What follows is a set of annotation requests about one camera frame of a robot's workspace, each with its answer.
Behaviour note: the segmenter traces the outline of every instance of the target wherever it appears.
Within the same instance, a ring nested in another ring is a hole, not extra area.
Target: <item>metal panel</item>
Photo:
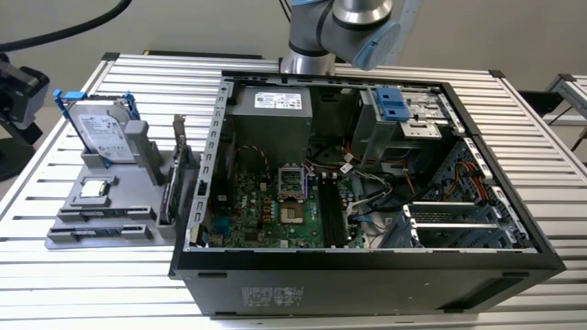
[[[186,115],[188,143],[201,148],[222,69],[274,71],[277,64],[266,60],[121,55],[112,65],[101,63],[85,90],[93,86],[98,93],[120,94],[129,89],[138,94],[137,107],[152,128],[150,138],[160,148],[170,147],[173,143],[172,114]],[[575,173],[576,164],[571,164],[568,156],[559,152],[553,139],[536,126],[527,110],[511,97],[511,91],[487,71],[379,67],[364,72],[340,65],[337,74],[451,83],[473,120],[480,121],[483,138],[527,200],[527,207],[545,235],[553,239],[551,243],[569,270],[479,315],[302,320],[192,317],[198,314],[198,309],[186,299],[184,284],[166,278],[172,247],[68,252],[46,252],[42,247],[40,239],[52,226],[64,193],[81,169],[76,160],[81,144],[61,120],[0,202],[0,210],[4,210],[0,237],[5,238],[0,240],[0,260],[5,261],[0,264],[0,287],[4,290],[0,292],[0,318],[18,318],[1,328],[10,329],[10,325],[26,329],[459,327],[525,330],[587,327],[587,314],[581,312],[587,296],[587,221],[583,221],[587,206],[581,200],[583,189],[577,189],[585,187],[585,182]],[[528,145],[520,145],[521,142],[533,144],[532,148],[525,148]],[[548,198],[548,191],[556,196],[543,201]]]

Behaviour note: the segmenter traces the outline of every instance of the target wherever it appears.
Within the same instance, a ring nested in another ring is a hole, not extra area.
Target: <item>motherboard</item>
[[[238,173],[233,209],[212,218],[209,245],[230,248],[324,248],[321,208],[337,207],[344,214],[353,193],[350,180],[340,177],[336,180],[340,203],[325,206],[318,199],[318,181],[317,176],[304,175],[302,190],[289,174],[284,175],[282,181],[277,181],[266,180],[264,175]],[[280,199],[280,184],[288,191],[301,190],[304,198],[294,201]],[[344,219],[338,219],[341,226],[345,226]],[[348,239],[346,246],[361,248],[358,226],[353,231],[354,237]]]

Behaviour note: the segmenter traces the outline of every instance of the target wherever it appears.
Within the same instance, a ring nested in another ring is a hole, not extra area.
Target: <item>aluminum extrusion table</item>
[[[201,151],[222,69],[274,72],[277,62],[120,55],[100,62],[84,91],[132,91],[160,149],[174,143],[173,114],[185,115],[188,142]],[[364,72],[338,65],[336,73],[452,84],[568,271],[481,314],[210,320],[198,315],[182,282],[166,278],[172,246],[45,250],[81,169],[81,142],[61,119],[0,202],[0,328],[587,328],[587,170],[507,79],[487,71],[411,67]]]

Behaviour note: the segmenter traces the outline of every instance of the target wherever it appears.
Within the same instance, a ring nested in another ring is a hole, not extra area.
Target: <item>gray wall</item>
[[[500,69],[519,89],[587,74],[585,0],[424,0],[400,65]]]
[[[0,42],[52,32],[106,12],[117,0],[0,0]],[[41,70],[52,87],[77,89],[105,52],[184,50],[261,54],[286,49],[288,24],[272,0],[134,0],[108,24],[69,39],[10,53]]]

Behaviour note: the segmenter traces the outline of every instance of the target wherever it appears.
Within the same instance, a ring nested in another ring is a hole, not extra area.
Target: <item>white sticker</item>
[[[304,297],[304,287],[242,287],[245,307],[297,307]]]
[[[350,163],[346,163],[341,166],[340,168],[340,172],[342,172],[344,174],[346,174],[346,172],[352,169],[352,165]]]
[[[254,107],[272,109],[301,109],[301,94],[256,93]]]
[[[85,136],[98,155],[112,162],[133,160],[118,121],[108,115],[80,115]]]
[[[352,153],[348,153],[346,155],[344,155],[345,162],[349,162],[353,158],[354,158],[354,156],[352,156]]]

